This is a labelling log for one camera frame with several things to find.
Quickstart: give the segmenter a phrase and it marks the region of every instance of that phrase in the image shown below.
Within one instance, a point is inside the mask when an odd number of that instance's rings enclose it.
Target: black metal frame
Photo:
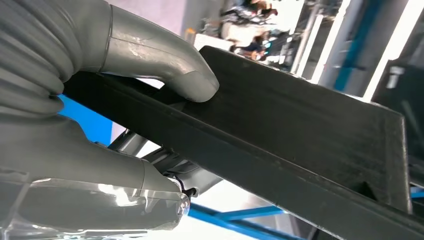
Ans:
[[[423,222],[212,127],[133,78],[78,73],[65,95],[320,229],[348,240],[424,239]]]

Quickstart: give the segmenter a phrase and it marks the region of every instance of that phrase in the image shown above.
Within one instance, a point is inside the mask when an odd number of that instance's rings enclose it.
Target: black metal plate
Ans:
[[[220,89],[184,113],[356,192],[367,183],[380,202],[408,209],[400,114],[228,52],[201,53]]]

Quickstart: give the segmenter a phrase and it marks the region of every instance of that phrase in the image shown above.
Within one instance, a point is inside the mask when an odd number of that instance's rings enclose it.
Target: transparent plastic cover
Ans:
[[[172,230],[190,209],[180,192],[44,178],[0,167],[0,230],[13,239],[122,239]]]

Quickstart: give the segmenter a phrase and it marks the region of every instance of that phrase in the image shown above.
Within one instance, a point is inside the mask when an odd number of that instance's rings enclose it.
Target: person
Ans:
[[[252,60],[256,60],[257,56],[261,56],[264,53],[262,48],[262,42],[264,38],[262,36],[255,36],[253,41],[248,46],[237,47],[235,44],[230,47],[230,51],[235,53],[239,50],[238,54],[248,57]]]

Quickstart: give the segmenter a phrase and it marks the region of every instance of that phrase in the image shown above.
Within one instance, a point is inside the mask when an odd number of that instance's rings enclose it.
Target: black metal beam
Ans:
[[[127,81],[79,73],[65,94],[340,238],[424,239],[419,219],[211,127]]]

